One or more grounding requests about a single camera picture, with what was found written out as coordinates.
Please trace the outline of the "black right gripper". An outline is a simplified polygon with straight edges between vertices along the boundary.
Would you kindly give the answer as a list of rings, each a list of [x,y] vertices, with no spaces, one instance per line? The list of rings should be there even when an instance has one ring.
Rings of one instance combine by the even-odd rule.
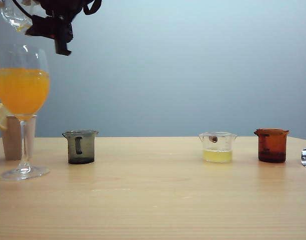
[[[40,6],[45,10],[46,17],[32,15],[32,25],[25,31],[25,35],[46,37],[54,40],[55,52],[68,56],[71,51],[67,44],[73,39],[71,23],[81,11],[90,13],[91,0],[42,0]]]

